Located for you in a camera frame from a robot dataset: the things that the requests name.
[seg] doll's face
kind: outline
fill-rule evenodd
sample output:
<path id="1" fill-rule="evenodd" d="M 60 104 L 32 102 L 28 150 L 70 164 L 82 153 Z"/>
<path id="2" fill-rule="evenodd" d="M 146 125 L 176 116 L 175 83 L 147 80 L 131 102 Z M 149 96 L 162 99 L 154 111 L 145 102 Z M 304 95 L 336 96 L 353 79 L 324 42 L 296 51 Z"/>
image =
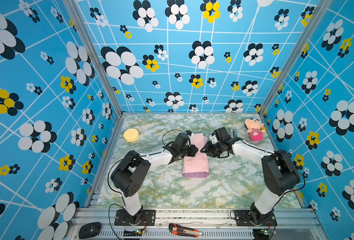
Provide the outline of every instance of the doll's face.
<path id="1" fill-rule="evenodd" d="M 245 125 L 248 129 L 257 128 L 260 129 L 264 124 L 257 118 L 248 118 L 245 120 Z"/>

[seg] black cable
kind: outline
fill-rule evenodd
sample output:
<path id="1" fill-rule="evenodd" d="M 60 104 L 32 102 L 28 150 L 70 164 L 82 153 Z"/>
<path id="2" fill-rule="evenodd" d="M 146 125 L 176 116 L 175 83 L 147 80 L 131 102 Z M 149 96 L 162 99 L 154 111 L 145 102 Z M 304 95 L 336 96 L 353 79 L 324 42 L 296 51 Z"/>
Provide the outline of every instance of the black cable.
<path id="1" fill-rule="evenodd" d="M 173 129 L 173 130 L 170 130 L 170 131 L 168 131 L 168 132 L 171 132 L 171 131 L 180 131 L 180 132 L 182 132 L 182 133 L 185 133 L 185 132 L 183 132 L 183 131 L 181 131 L 181 130 L 179 130 L 179 129 Z M 165 136 L 168 132 L 166 132 L 166 133 L 162 136 L 162 143 L 164 144 L 164 147 L 166 146 L 165 143 L 164 143 L 164 136 Z"/>

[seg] orange utility knife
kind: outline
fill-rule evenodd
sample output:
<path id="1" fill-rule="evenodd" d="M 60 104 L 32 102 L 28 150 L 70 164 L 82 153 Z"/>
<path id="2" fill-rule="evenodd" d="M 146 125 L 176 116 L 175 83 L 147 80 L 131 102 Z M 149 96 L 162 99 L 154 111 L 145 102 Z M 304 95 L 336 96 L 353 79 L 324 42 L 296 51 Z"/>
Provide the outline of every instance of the orange utility knife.
<path id="1" fill-rule="evenodd" d="M 202 237 L 202 232 L 199 232 L 196 229 L 182 227 L 178 224 L 170 223 L 169 224 L 169 231 L 173 234 L 186 236 L 186 237 Z"/>

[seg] black mounting plate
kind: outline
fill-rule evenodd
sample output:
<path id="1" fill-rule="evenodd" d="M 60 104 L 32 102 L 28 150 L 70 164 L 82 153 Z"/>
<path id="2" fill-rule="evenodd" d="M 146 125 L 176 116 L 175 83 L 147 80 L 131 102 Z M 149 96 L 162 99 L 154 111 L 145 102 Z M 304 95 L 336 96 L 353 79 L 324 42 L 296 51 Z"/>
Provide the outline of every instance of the black mounting plate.
<path id="1" fill-rule="evenodd" d="M 146 226 L 154 226 L 155 221 L 155 210 L 143 210 L 142 216 L 145 217 L 148 221 Z M 128 218 L 126 217 L 125 210 L 119 209 L 116 213 L 116 220 L 114 221 L 115 226 L 133 226 L 129 223 Z M 144 220 L 141 219 L 141 222 L 136 226 L 145 226 Z"/>
<path id="2" fill-rule="evenodd" d="M 241 226 L 245 226 L 245 227 L 253 227 L 256 226 L 253 223 L 250 222 L 250 216 L 249 216 L 249 212 L 250 210 L 234 210 L 234 214 L 235 214 L 235 220 L 237 223 L 238 227 Z M 277 221 L 276 221 L 276 217 L 273 213 L 271 213 L 266 219 L 265 221 L 262 223 L 261 227 L 269 227 L 269 225 L 271 225 L 269 223 L 269 221 L 273 224 L 272 227 L 277 226 Z"/>

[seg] yellow circle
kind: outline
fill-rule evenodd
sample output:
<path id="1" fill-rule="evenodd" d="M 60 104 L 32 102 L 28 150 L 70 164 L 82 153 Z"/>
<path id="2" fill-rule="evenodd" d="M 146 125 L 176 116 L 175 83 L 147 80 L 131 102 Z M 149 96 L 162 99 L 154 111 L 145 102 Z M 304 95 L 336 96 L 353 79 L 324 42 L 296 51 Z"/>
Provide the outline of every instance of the yellow circle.
<path id="1" fill-rule="evenodd" d="M 8 108 L 14 107 L 14 101 L 12 99 L 10 99 L 10 98 L 6 98 L 5 101 L 4 101 L 4 104 Z"/>
<path id="2" fill-rule="evenodd" d="M 220 4 L 218 3 L 218 2 L 215 2 L 214 4 L 213 4 L 213 11 L 217 11 L 219 8 L 220 8 Z"/>
<path id="3" fill-rule="evenodd" d="M 216 11 L 216 12 L 214 12 L 214 14 L 213 14 L 214 18 L 219 18 L 220 15 L 221 15 L 221 12 L 220 12 L 220 11 Z"/>
<path id="4" fill-rule="evenodd" d="M 214 22 L 214 16 L 213 15 L 208 17 L 208 22 L 209 23 L 213 23 Z"/>
<path id="5" fill-rule="evenodd" d="M 0 113 L 1 114 L 7 113 L 7 107 L 3 104 L 0 104 Z"/>
<path id="6" fill-rule="evenodd" d="M 213 8 L 213 4 L 212 4 L 211 2 L 208 2 L 208 3 L 206 4 L 206 10 L 207 10 L 207 11 L 210 11 L 210 10 L 212 10 L 212 8 Z"/>
<path id="7" fill-rule="evenodd" d="M 203 18 L 208 18 L 209 17 L 209 12 L 208 11 L 205 11 L 202 13 L 202 17 Z"/>

